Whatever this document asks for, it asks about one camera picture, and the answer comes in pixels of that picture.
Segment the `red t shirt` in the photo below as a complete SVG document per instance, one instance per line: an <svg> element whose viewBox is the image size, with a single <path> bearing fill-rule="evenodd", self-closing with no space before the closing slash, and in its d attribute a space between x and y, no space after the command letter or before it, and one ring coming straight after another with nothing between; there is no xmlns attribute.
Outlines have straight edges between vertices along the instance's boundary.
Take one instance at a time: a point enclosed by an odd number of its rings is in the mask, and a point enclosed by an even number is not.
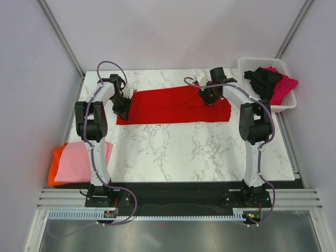
<svg viewBox="0 0 336 252"><path fill-rule="evenodd" d="M207 106L191 86L137 91L132 99L129 119L117 118L117 125L228 122L231 117L228 100Z"/></svg>

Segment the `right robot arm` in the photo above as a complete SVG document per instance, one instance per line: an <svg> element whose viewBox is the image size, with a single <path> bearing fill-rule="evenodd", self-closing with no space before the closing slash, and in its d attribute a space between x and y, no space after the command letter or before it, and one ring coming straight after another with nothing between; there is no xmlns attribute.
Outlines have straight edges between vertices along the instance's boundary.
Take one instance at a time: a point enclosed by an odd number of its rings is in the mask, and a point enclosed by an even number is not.
<svg viewBox="0 0 336 252"><path fill-rule="evenodd" d="M225 98L239 109L239 134L246 147L246 171L243 178L247 187L261 187L261 155L263 145L274 138L274 122L267 100L256 100L239 87L234 78L227 78L224 69L217 67L209 71L211 78L198 74L192 81L199 86L198 95L207 106Z"/></svg>

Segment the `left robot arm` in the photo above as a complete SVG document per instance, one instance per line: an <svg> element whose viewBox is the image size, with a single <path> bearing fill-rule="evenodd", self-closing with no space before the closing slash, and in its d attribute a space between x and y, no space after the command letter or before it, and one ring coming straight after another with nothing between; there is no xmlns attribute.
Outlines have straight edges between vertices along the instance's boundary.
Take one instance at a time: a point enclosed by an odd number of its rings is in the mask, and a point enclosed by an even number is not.
<svg viewBox="0 0 336 252"><path fill-rule="evenodd" d="M115 201L115 193L110 188L111 177L105 158L105 137L108 133L108 122L105 105L113 103L113 113L123 121L128 121L131 97L124 95L129 91L126 81L117 74L98 81L94 93L86 101L75 103L76 132L85 143L91 170L90 184L104 188L97 194L97 201L103 206L111 206Z"/></svg>

